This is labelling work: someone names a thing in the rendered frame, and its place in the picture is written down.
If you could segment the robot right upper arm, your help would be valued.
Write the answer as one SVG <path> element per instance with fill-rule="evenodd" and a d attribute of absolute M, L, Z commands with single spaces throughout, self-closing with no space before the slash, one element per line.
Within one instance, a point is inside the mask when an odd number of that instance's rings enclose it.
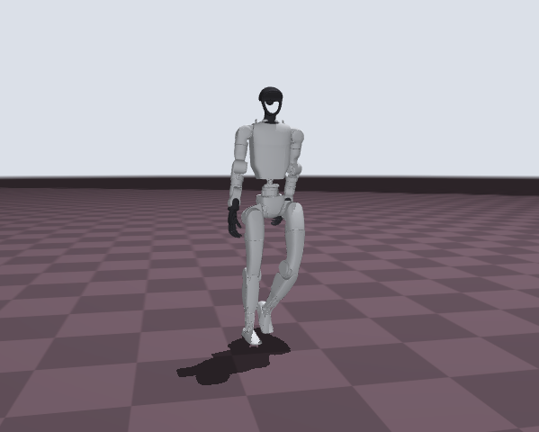
<path fill-rule="evenodd" d="M 254 125 L 243 125 L 235 134 L 235 174 L 245 174 L 247 172 L 247 162 L 245 161 L 247 155 L 247 140 L 252 137 Z"/>

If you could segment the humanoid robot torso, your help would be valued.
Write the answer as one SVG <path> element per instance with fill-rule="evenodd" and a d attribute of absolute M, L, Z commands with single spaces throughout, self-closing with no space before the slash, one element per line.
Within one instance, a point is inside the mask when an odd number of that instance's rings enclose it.
<path fill-rule="evenodd" d="M 277 120 L 274 120 L 278 122 Z M 250 166 L 256 179 L 266 179 L 262 194 L 256 196 L 261 204 L 264 218 L 271 219 L 284 214 L 284 195 L 279 193 L 274 179 L 284 179 L 290 164 L 292 130 L 288 124 L 269 124 L 267 119 L 252 123 L 253 132 L 249 139 Z M 272 179 L 272 180 L 270 180 Z M 268 181 L 269 180 L 269 181 Z"/>

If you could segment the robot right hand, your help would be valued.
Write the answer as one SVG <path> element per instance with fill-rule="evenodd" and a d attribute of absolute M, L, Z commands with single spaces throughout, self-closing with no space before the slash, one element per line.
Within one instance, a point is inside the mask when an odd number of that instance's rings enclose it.
<path fill-rule="evenodd" d="M 229 224 L 229 234 L 231 234 L 235 238 L 240 238 L 242 236 L 241 234 L 238 234 L 236 229 L 236 224 L 239 228 L 241 228 L 241 225 L 238 223 L 237 220 L 237 211 L 239 210 L 239 199 L 234 198 L 232 201 L 232 206 L 228 207 L 229 210 L 229 217 L 228 217 L 228 224 Z"/>

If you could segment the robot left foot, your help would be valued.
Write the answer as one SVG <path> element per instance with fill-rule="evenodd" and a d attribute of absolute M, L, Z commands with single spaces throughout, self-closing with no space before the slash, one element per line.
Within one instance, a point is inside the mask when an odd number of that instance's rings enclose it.
<path fill-rule="evenodd" d="M 264 305 L 265 301 L 260 301 L 257 305 L 256 311 L 258 314 L 258 322 L 262 333 L 268 334 L 274 332 L 274 329 L 271 321 L 271 314 L 269 314 L 268 312 L 264 314 Z"/>

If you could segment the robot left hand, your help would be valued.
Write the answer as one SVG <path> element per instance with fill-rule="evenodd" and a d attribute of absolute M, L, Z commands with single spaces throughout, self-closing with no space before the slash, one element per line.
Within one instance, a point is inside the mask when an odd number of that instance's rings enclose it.
<path fill-rule="evenodd" d="M 286 198 L 285 201 L 291 201 L 291 198 Z M 272 220 L 273 222 L 271 222 L 271 223 L 272 223 L 272 225 L 275 226 L 275 225 L 279 225 L 281 223 L 283 217 L 282 216 L 277 216 L 277 217 L 275 217 L 273 219 L 276 219 L 276 220 Z"/>

